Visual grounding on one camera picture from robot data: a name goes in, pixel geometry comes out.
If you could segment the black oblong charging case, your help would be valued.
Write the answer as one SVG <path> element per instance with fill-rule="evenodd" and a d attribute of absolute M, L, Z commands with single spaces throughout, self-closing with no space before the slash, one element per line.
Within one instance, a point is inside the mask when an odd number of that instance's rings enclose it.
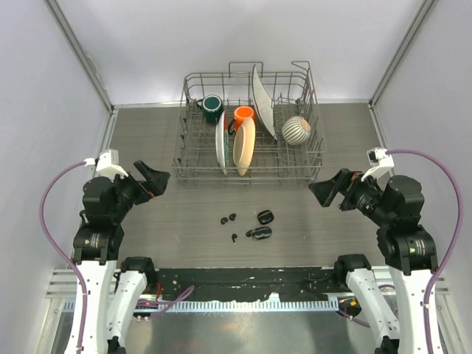
<path fill-rule="evenodd" d="M 261 227 L 252 229 L 251 236 L 255 240 L 264 240 L 272 236 L 272 229 L 268 226 L 261 226 Z"/>

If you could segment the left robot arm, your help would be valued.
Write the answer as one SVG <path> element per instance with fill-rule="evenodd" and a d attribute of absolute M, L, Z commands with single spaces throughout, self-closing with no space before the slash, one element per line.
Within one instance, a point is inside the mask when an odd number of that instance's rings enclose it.
<path fill-rule="evenodd" d="M 118 263 L 121 226 L 133 206 L 163 195 L 170 174 L 134 162 L 143 180 L 130 173 L 98 176 L 83 187 L 80 228 L 73 240 L 77 275 L 74 318 L 66 353 L 125 353 L 125 340 L 141 294 L 157 284 L 149 257 Z"/>

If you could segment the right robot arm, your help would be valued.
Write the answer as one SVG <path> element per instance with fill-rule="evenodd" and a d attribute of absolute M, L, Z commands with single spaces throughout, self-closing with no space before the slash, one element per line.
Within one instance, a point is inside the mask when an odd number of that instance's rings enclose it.
<path fill-rule="evenodd" d="M 373 177 L 341 169 L 308 188 L 322 207 L 343 195 L 340 210 L 357 209 L 378 227 L 378 248 L 389 267 L 398 309 L 388 305 L 364 255 L 339 256 L 333 272 L 334 285 L 352 291 L 358 300 L 375 339 L 375 352 L 442 353 L 437 310 L 424 299 L 434 299 L 428 282 L 438 261 L 432 236 L 419 224 L 424 204 L 421 184 L 393 176 L 381 189 Z"/>

